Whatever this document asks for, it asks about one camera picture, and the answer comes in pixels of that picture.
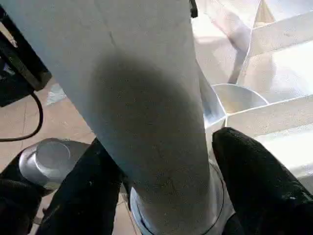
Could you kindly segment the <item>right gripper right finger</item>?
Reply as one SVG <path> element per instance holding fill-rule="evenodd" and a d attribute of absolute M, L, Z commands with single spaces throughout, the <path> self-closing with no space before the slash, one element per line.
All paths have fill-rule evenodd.
<path fill-rule="evenodd" d="M 224 235 L 313 233 L 313 195 L 261 143 L 224 127 L 212 148 L 235 210 Z"/>

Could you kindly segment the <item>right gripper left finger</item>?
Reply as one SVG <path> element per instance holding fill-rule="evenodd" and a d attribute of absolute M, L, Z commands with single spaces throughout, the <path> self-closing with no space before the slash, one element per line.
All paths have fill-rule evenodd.
<path fill-rule="evenodd" d="M 54 193 L 39 235 L 110 235 L 122 171 L 94 139 Z"/>

